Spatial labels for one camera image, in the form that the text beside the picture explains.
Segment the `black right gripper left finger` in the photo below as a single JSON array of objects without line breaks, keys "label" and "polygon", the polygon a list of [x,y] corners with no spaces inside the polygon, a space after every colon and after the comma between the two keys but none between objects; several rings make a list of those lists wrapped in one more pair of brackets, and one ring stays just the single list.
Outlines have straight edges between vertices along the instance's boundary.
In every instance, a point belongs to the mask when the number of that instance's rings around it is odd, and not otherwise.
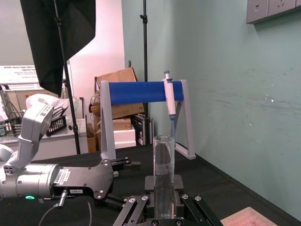
[{"label": "black right gripper left finger", "polygon": [[128,197],[113,226],[154,226],[153,176],[147,176],[145,194]]}]

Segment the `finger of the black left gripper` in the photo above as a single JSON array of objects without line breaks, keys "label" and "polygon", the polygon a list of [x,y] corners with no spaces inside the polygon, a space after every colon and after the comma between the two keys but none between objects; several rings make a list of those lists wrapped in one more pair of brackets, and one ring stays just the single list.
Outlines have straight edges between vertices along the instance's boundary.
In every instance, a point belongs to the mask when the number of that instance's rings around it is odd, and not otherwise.
[{"label": "finger of the black left gripper", "polygon": [[131,161],[128,157],[117,158],[111,160],[113,170],[139,170],[141,163],[139,161]]},{"label": "finger of the black left gripper", "polygon": [[107,209],[122,209],[126,202],[127,197],[108,194],[101,200],[95,200],[95,207]]}]

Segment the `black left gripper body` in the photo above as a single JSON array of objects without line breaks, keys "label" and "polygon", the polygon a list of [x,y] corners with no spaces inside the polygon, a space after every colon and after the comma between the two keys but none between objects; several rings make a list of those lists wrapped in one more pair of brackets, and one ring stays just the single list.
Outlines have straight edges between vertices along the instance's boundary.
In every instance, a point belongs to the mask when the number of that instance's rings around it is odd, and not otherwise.
[{"label": "black left gripper body", "polygon": [[53,191],[60,196],[67,191],[69,196],[89,196],[103,199],[113,182],[113,168],[110,160],[102,160],[93,167],[61,166],[53,182]]}]

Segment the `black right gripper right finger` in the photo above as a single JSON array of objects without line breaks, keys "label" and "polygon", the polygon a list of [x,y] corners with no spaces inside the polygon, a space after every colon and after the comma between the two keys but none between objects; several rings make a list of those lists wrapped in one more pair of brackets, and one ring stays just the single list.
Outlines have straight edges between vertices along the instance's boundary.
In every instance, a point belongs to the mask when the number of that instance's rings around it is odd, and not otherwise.
[{"label": "black right gripper right finger", "polygon": [[174,188],[177,226],[222,226],[200,194],[191,196],[184,191],[180,175],[174,176]]}]

